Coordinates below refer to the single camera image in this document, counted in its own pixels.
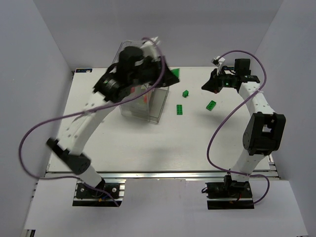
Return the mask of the green square brick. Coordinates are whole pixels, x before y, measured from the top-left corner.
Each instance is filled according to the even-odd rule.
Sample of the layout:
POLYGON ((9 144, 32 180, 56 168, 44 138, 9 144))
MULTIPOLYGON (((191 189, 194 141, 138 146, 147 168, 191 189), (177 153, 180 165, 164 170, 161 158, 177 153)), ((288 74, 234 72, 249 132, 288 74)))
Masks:
POLYGON ((179 76, 180 76, 180 69, 179 69, 179 68, 172 69, 171 72, 172 72, 177 78, 179 78, 179 76))

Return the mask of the small green cube brick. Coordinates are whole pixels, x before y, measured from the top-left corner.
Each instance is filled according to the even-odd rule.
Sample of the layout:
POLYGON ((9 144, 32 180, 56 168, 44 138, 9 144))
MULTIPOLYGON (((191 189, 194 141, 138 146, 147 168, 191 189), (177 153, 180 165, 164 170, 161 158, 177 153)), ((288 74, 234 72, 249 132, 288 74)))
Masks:
POLYGON ((182 96, 184 98, 187 98, 189 96, 189 91, 188 90, 185 90, 183 93, 182 93, 182 96))

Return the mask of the dark green long brick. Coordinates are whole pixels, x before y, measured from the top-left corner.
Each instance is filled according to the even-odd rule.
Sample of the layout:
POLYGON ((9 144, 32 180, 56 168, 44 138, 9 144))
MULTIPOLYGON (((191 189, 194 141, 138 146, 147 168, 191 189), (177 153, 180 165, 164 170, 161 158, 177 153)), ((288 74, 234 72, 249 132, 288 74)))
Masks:
POLYGON ((183 115, 183 106, 181 104, 176 105, 176 114, 183 115))

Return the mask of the clear plastic drawer cover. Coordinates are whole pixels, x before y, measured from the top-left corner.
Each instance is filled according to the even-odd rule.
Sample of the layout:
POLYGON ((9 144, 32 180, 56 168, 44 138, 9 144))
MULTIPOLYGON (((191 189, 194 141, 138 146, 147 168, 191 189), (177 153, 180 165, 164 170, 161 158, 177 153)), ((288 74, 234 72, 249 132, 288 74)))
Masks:
MULTIPOLYGON (((133 41, 125 40, 120 44, 117 54, 113 60, 114 63, 119 61, 119 54, 128 46, 138 47, 143 50, 144 56, 150 56, 154 62, 158 62, 158 75, 161 73, 160 54, 157 52, 158 38, 152 38, 150 41, 133 41)), ((143 82, 136 80, 131 88, 131 94, 127 99, 134 98, 141 93, 148 90, 156 81, 158 77, 154 77, 152 82, 143 82)), ((135 117, 145 119, 151 122, 158 123, 164 108, 165 99, 168 95, 169 89, 152 89, 141 97, 121 104, 120 112, 126 117, 135 117)))

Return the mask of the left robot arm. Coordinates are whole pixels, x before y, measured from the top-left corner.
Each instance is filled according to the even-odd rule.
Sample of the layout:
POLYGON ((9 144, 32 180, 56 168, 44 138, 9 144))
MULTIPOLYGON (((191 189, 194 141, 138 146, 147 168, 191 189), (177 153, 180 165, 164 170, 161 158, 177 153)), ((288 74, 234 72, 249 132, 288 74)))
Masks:
POLYGON ((93 87, 92 94, 64 135, 50 138, 47 146, 91 190, 102 191, 105 181, 83 149, 102 120, 117 106, 131 102, 132 88, 148 84, 147 92, 179 83, 164 56, 153 45, 127 46, 93 87))

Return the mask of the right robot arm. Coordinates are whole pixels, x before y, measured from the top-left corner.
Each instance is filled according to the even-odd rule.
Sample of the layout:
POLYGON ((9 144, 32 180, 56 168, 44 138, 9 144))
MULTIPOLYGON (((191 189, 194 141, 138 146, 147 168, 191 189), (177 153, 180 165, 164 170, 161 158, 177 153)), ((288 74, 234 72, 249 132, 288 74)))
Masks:
POLYGON ((213 59, 217 68, 211 72, 202 90, 217 94, 223 88, 233 88, 247 106, 250 120, 242 136, 243 151, 224 179, 226 189, 242 188, 258 163, 279 149, 286 118, 270 107, 260 88, 259 78, 251 73, 250 59, 236 59, 234 74, 224 71, 224 62, 219 57, 213 59))

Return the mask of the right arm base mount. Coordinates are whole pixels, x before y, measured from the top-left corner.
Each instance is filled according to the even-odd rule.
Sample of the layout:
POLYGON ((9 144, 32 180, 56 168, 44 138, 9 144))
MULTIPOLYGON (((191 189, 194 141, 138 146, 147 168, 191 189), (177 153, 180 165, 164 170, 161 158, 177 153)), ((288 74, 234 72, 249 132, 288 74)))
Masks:
POLYGON ((206 194, 208 210, 254 209, 254 201, 249 182, 209 182, 201 190, 206 194))

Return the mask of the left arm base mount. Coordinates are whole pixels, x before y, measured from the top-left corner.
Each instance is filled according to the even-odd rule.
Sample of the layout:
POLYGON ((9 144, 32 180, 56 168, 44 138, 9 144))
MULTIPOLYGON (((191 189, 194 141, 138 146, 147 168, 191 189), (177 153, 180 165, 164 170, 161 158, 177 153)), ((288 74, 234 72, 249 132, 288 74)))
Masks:
POLYGON ((115 202, 105 193, 92 190, 83 183, 77 183, 72 206, 80 207, 118 207, 123 201, 123 190, 120 183, 106 183, 104 191, 108 192, 115 202))

